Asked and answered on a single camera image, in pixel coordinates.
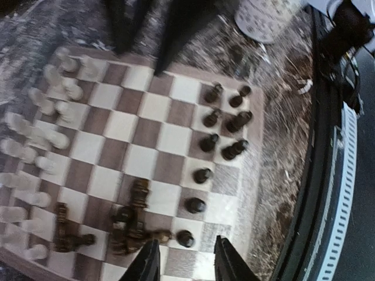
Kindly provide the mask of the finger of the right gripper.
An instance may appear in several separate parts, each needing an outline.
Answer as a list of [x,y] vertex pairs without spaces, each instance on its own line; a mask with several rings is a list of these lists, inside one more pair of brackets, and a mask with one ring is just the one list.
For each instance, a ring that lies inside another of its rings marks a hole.
[[172,1],[159,47],[154,76],[160,76],[189,40],[218,14],[222,1]]
[[158,3],[158,1],[153,0],[137,0],[128,5],[127,2],[121,0],[104,1],[116,55],[122,55],[131,49],[137,34],[143,27],[147,14]]

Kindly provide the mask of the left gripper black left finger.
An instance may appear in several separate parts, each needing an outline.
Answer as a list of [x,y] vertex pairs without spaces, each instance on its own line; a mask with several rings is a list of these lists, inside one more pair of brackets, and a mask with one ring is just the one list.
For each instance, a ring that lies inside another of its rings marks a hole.
[[161,254],[159,241],[147,242],[119,281],[160,281]]

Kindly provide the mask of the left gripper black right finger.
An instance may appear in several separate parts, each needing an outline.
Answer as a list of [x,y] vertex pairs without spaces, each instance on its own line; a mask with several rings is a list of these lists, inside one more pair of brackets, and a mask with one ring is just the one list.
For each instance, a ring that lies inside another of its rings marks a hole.
[[214,246],[214,274],[218,281],[258,281],[230,241],[220,235]]

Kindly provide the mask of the dark chess pawn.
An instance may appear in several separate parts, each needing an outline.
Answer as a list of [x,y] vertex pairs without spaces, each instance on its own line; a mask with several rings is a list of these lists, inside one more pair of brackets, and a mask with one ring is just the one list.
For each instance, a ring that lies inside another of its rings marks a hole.
[[209,168],[197,169],[193,173],[194,182],[197,184],[203,184],[212,176],[212,170]]
[[228,145],[221,150],[221,155],[224,160],[233,160],[238,155],[242,154],[245,150],[248,149],[249,142],[245,139],[238,140],[232,145]]
[[220,97],[223,92],[223,87],[220,83],[215,83],[210,89],[208,89],[203,98],[204,100],[211,104],[216,102]]
[[226,123],[226,128],[229,132],[238,132],[242,127],[247,125],[253,118],[253,113],[251,111],[241,111],[234,118]]
[[218,134],[213,133],[200,140],[199,146],[203,152],[211,152],[215,149],[220,137]]
[[251,94],[252,89],[250,86],[244,85],[237,92],[238,93],[229,100],[229,105],[232,108],[238,108],[243,103],[244,98]]
[[203,118],[203,125],[207,128],[215,126],[218,120],[221,118],[221,110],[214,109],[210,114]]
[[206,203],[200,198],[193,197],[186,202],[186,209],[192,214],[202,213],[206,210]]

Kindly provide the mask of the patterned mug yellow inside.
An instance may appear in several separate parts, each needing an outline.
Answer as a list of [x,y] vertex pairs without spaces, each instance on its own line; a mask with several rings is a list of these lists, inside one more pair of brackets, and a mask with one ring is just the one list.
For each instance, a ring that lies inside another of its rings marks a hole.
[[239,30],[260,43],[270,44],[302,8],[296,0],[244,0],[234,15]]

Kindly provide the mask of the wooden chess board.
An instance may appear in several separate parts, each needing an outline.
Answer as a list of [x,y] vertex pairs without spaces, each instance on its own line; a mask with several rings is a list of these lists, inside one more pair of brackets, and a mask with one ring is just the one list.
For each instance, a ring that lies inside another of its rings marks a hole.
[[[152,61],[135,54],[117,57],[111,52],[71,47],[72,59],[91,58],[97,75],[80,67],[64,77],[83,90],[71,101],[75,119],[35,113],[35,127],[65,134],[70,143],[59,150],[48,143],[31,143],[32,149],[53,161],[54,174],[32,164],[8,159],[5,171],[22,176],[29,190],[4,187],[1,204],[16,207],[31,222],[43,224],[23,229],[18,222],[1,224],[5,243],[1,261],[35,280],[117,280],[134,254],[116,255],[111,247],[111,213],[129,203],[137,178],[149,180],[145,223],[150,230],[186,229],[195,244],[184,248],[175,240],[161,246],[162,280],[213,280],[214,242],[227,237],[242,257],[250,248],[264,128],[264,93],[252,87],[238,108],[229,100],[244,86],[234,78],[219,76],[181,64],[171,65],[154,77]],[[203,96],[215,83],[221,97],[207,103]],[[203,118],[214,109],[221,118],[211,128]],[[252,120],[231,133],[226,123],[241,111]],[[211,152],[203,152],[201,139],[216,133],[220,139]],[[241,139],[248,149],[233,160],[221,150]],[[197,169],[209,168],[212,176],[194,182]],[[192,214],[188,199],[197,197],[206,210]],[[56,204],[68,208],[67,232],[93,234],[97,241],[73,252],[56,252],[53,239]]]

